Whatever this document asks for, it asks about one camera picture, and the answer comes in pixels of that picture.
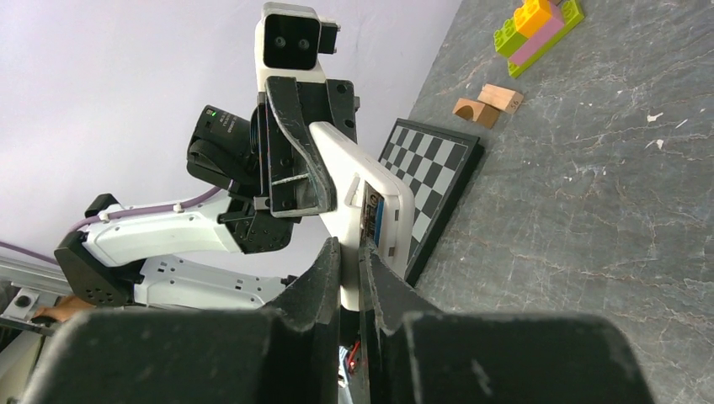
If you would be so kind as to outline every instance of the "marble surface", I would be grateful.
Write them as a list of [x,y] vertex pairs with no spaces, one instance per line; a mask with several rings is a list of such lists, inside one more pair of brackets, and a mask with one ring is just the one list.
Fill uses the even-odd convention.
[[[410,118],[487,148],[418,289],[447,311],[587,311],[629,338],[658,402],[714,402],[714,1],[581,0],[520,78],[465,0]],[[486,130],[451,114],[525,95]]]

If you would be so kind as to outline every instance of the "white wall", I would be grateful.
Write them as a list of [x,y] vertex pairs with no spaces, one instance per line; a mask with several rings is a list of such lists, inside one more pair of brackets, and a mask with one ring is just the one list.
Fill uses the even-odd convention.
[[[418,96],[460,0],[313,0],[342,24],[329,77],[361,97],[360,144],[379,153]],[[248,117],[263,2],[0,2],[0,240],[51,254],[97,194],[149,204],[208,188],[185,170],[206,104]],[[283,251],[189,257],[249,274],[299,274],[325,237],[305,220]]]

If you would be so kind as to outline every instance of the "yellow lego brick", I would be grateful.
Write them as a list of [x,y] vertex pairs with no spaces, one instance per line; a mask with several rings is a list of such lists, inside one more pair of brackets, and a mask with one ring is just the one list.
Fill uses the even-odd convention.
[[529,68],[533,63],[536,63],[536,61],[538,61],[541,56],[545,55],[546,52],[548,52],[556,43],[558,43],[558,41],[560,41],[565,35],[567,35],[568,32],[572,31],[576,25],[580,24],[580,21],[583,21],[585,19],[583,9],[580,8],[580,4],[578,4],[576,0],[567,0],[566,2],[564,2],[562,4],[561,11],[562,19],[565,20],[565,27],[563,27],[556,34],[556,36],[552,37],[551,40],[546,42],[546,44],[543,45],[543,47],[541,47],[536,52],[536,54],[531,56],[530,59],[528,59],[528,61],[526,61],[524,64],[516,66],[509,61],[509,75],[511,77],[517,78],[518,76],[520,76],[521,73],[525,72],[525,70]]
[[526,0],[525,4],[514,12],[515,29],[524,37],[530,38],[551,17],[551,2],[548,0]]

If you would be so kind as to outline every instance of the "black bracket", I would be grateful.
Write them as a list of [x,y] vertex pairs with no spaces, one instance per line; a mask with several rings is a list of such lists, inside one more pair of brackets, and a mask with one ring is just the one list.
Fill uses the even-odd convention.
[[270,158],[270,210],[275,217],[318,215],[334,210],[336,204],[334,184],[303,117],[299,85],[294,77],[268,77],[265,83],[273,115],[268,127],[270,150],[285,154]]
[[102,210],[109,208],[111,205],[118,204],[119,201],[112,194],[101,194],[94,198],[92,204],[84,211],[84,217],[96,216]]
[[55,258],[72,293],[95,306],[122,307],[134,303],[134,284],[142,281],[145,260],[109,268],[84,248],[86,234],[75,231],[55,249]]
[[290,243],[293,223],[276,219],[268,211],[255,210],[240,199],[231,201],[228,212],[218,216],[244,254],[268,253]]

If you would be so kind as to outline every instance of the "checkered board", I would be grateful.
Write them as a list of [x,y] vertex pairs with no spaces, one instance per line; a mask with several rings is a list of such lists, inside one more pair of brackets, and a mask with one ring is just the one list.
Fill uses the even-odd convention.
[[416,285],[483,155],[477,136],[397,120],[379,161],[414,192],[406,281]]

